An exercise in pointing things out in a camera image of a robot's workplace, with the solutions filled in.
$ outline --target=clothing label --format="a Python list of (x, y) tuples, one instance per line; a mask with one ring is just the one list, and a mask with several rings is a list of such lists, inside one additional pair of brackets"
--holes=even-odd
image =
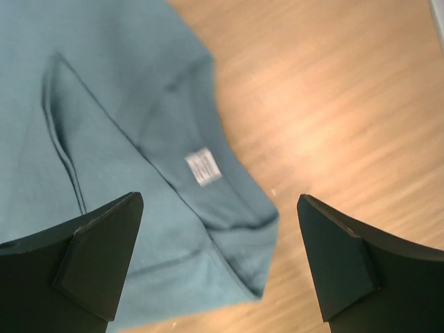
[(200, 149), (198, 152), (188, 155), (185, 159), (200, 186), (208, 185), (222, 177), (213, 154), (208, 148)]

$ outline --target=white tag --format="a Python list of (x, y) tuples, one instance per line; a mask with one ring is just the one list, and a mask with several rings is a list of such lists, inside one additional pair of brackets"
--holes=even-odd
[(188, 155), (185, 159), (200, 186), (208, 185), (222, 177), (213, 154), (208, 148), (200, 149), (197, 153)]

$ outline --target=folded t-shirt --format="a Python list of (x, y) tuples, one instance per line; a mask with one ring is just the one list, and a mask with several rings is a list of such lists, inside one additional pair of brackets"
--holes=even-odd
[(109, 332), (262, 297), (278, 212), (228, 147), (211, 55), (163, 0), (0, 0), (0, 43), (0, 243), (140, 191)]

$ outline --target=wooden surface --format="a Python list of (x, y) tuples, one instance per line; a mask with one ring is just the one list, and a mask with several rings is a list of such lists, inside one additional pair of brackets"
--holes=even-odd
[(230, 145), (282, 214), (264, 300), (134, 333), (327, 333), (296, 202), (444, 249), (444, 57), (425, 0), (173, 0)]

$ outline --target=wooden floor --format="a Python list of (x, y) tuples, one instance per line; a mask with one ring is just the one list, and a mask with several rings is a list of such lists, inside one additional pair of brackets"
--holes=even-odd
[(327, 333), (296, 202), (444, 249), (444, 57), (425, 0), (173, 0), (236, 155), (282, 214), (264, 300), (133, 333)]

